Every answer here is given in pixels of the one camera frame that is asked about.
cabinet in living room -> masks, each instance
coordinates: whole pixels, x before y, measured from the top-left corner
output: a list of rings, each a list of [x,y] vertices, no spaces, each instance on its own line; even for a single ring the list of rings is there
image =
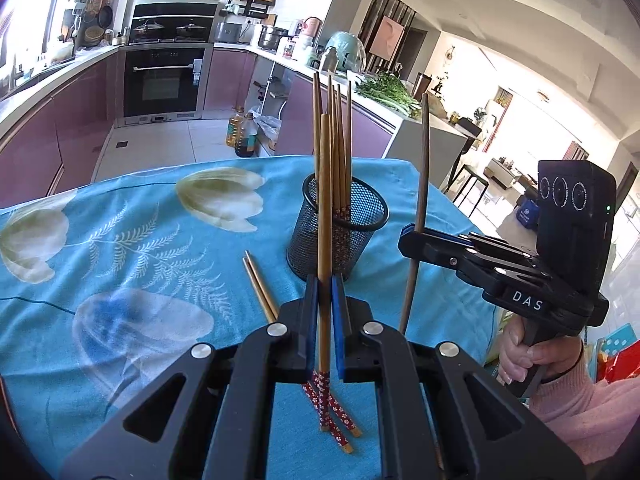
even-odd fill
[[[326,88],[322,87],[321,92],[322,102],[326,104]],[[352,118],[353,156],[382,158],[391,141],[391,134],[356,105],[353,106]],[[311,155],[314,150],[313,127],[313,84],[309,79],[297,75],[282,112],[275,154]]]
[[[15,135],[0,152],[0,208],[41,198],[52,189],[62,168],[54,108],[48,98],[28,112],[26,122],[14,126]]]
[[[60,154],[65,170],[56,192],[91,182],[102,145],[113,124],[114,94],[107,72],[110,56],[81,73],[53,95]]]
[[[214,49],[204,99],[205,117],[226,119],[244,106],[254,73],[256,55],[245,50]]]

blue tablecloth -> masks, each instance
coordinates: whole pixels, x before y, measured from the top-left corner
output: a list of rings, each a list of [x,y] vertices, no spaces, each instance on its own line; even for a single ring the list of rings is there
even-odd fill
[[[0,212],[0,374],[25,442],[53,476],[75,446],[190,345],[222,348],[265,324],[244,250],[255,255],[279,303],[302,295],[285,247],[312,164],[277,157],[166,168]],[[346,291],[396,326],[408,270],[398,236],[415,217],[418,174],[407,162],[357,159],[354,175],[385,198],[390,219]],[[433,187],[428,226],[452,234],[474,229]],[[420,267],[409,339],[453,340],[483,361],[494,318],[494,306],[452,271]],[[372,385],[332,386],[364,431],[352,440],[354,453],[319,433],[300,386],[279,385],[269,478],[378,477]]]

human hand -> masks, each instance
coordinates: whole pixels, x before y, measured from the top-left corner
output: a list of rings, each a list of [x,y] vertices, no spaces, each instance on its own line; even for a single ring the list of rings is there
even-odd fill
[[[532,347],[522,344],[524,324],[520,316],[513,316],[502,332],[500,367],[498,374],[506,384],[523,382],[533,365],[548,365],[545,378],[570,370],[580,358],[582,341],[579,337],[560,336]]]

pink sleeve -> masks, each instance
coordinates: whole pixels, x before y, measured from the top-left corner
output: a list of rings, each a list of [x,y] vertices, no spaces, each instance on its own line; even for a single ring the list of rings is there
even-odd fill
[[[620,447],[640,415],[640,378],[593,384],[584,360],[559,379],[541,384],[530,410],[585,464]]]

silver rivet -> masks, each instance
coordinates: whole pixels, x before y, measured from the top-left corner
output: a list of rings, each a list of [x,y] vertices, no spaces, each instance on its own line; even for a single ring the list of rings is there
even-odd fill
[[[209,345],[205,345],[204,343],[200,343],[199,345],[194,346],[191,349],[191,356],[196,359],[204,359],[205,357],[209,357],[211,355],[211,347]]]
[[[378,335],[384,330],[384,327],[377,321],[369,321],[368,323],[364,324],[362,330],[364,330],[365,334]]]
[[[287,333],[287,325],[282,323],[273,323],[267,327],[267,334],[273,337],[279,337]]]
[[[455,357],[460,353],[460,348],[455,343],[442,343],[438,350],[444,357]]]

